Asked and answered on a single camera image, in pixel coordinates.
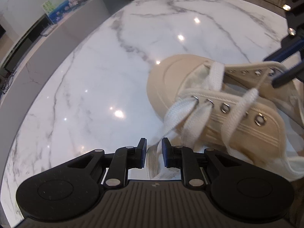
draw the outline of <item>white shoelace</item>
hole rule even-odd
[[[214,62],[210,68],[209,75],[201,84],[201,88],[206,90],[220,91],[222,88],[224,72],[225,65]],[[258,98],[258,88],[266,76],[267,73],[265,73],[261,78],[256,88],[252,88],[245,93],[241,100],[230,111],[227,119],[224,121],[221,127],[221,137],[225,146],[227,147],[228,153],[247,162],[250,162],[250,160],[245,155],[229,147],[229,141],[238,124],[246,114],[246,110],[248,110]],[[212,102],[209,100],[206,100],[206,102],[199,102],[194,96],[176,101],[168,109],[165,115],[162,129],[163,134],[159,139],[161,140],[187,118],[181,133],[181,144],[193,149],[194,143],[200,137],[209,120],[212,108]],[[150,179],[155,178],[159,173],[158,158],[160,154],[161,150],[158,148],[158,143],[151,146],[147,152],[146,164],[148,177]]]

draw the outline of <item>beige sneaker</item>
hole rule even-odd
[[[152,69],[147,94],[164,119],[163,136],[176,128],[183,146],[222,145],[230,155],[292,181],[304,176],[304,157],[298,156],[304,119],[294,83],[271,85],[285,70],[278,62],[224,65],[174,55]],[[159,173],[153,147],[147,154],[150,178]]]

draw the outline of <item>white wall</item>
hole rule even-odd
[[[0,0],[0,25],[17,41],[44,14],[46,0]]]

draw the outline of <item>marble surface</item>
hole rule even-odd
[[[113,153],[141,137],[149,143],[162,125],[146,95],[158,61],[180,53],[226,64],[261,61],[286,34],[284,18],[242,0],[135,0],[124,7],[66,58],[28,111],[1,186],[10,225],[22,220],[15,194],[26,178],[96,148]]]

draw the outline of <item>marble table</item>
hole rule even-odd
[[[284,18],[242,0],[135,0],[121,9],[66,58],[28,111],[1,186],[10,225],[22,220],[15,194],[26,178],[96,148],[149,143],[162,125],[146,95],[159,61],[181,53],[261,61],[286,34]]]

